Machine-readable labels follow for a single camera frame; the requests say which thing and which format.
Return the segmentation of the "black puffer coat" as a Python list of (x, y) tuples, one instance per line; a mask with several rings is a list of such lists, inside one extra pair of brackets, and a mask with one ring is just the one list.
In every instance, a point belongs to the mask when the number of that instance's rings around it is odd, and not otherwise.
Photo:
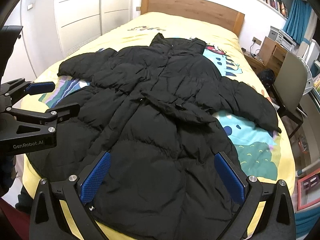
[(28, 154), (35, 171), (65, 180), (101, 151), (111, 168), (93, 200), (93, 217), (137, 239), (216, 239), (237, 205), (214, 167), (235, 146), (214, 117), (227, 111), (273, 132), (272, 104), (252, 87), (222, 76), (199, 39), (164, 38), (149, 46), (108, 48), (60, 64), (58, 74), (88, 86), (62, 105), (78, 116), (57, 128), (57, 146)]

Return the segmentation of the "pink framed picture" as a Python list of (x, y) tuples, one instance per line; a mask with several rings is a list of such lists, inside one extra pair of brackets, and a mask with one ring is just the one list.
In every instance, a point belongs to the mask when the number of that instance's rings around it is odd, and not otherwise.
[(298, 210), (319, 203), (319, 168), (298, 180)]

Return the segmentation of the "white door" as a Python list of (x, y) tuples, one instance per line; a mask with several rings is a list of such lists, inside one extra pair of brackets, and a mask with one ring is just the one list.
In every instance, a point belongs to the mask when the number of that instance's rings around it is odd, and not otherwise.
[(21, 0), (23, 42), (31, 68), (39, 77), (63, 59), (56, 27), (54, 0)]

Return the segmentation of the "white wardrobe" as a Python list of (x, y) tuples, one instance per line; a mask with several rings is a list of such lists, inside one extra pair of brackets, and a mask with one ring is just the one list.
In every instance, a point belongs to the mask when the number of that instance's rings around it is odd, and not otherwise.
[(65, 57), (129, 22), (131, 0), (54, 0), (54, 14)]

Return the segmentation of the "olive green chair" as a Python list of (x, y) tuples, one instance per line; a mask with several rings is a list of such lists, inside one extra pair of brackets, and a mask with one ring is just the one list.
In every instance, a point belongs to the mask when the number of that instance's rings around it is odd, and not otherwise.
[(297, 125), (289, 138), (292, 138), (303, 124), (303, 113), (299, 109), (299, 103), (306, 87), (306, 81), (307, 70), (303, 62), (296, 55), (288, 52), (271, 86), (271, 92), (279, 106), (278, 115), (288, 117)]

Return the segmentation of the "wooden headboard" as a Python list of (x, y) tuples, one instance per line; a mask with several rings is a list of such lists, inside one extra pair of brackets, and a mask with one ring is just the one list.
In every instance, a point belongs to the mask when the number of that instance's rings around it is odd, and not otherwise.
[(207, 0), (141, 0), (140, 13), (161, 12), (219, 25), (240, 35), (245, 15)]

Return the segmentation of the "wooden nightstand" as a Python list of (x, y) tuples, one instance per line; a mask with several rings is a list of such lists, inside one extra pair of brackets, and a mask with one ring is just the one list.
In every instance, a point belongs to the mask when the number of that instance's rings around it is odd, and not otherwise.
[(244, 56), (255, 74), (266, 69), (271, 69), (275, 76), (277, 76), (287, 52), (278, 42), (265, 37), (261, 49), (256, 56), (250, 54), (249, 51), (245, 51)]

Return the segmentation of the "white printer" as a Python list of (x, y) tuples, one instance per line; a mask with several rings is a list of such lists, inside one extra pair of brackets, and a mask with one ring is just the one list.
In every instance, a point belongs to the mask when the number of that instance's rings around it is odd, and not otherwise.
[(292, 51), (296, 46), (296, 42), (286, 32), (273, 26), (270, 26), (268, 38), (278, 42), (288, 51)]

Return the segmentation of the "teal curtain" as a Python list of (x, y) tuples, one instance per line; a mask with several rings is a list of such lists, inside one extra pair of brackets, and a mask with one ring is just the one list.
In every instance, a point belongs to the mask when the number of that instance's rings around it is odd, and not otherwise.
[(291, 10), (283, 31), (287, 33), (297, 44), (301, 44), (308, 27), (312, 7), (303, 0), (293, 0)]

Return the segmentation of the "wall power socket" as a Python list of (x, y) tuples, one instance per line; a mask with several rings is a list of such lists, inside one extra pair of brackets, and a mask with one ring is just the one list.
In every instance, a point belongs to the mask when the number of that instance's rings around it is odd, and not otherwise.
[(253, 37), (252, 41), (256, 43), (257, 45), (261, 45), (261, 41), (257, 39), (256, 37)]

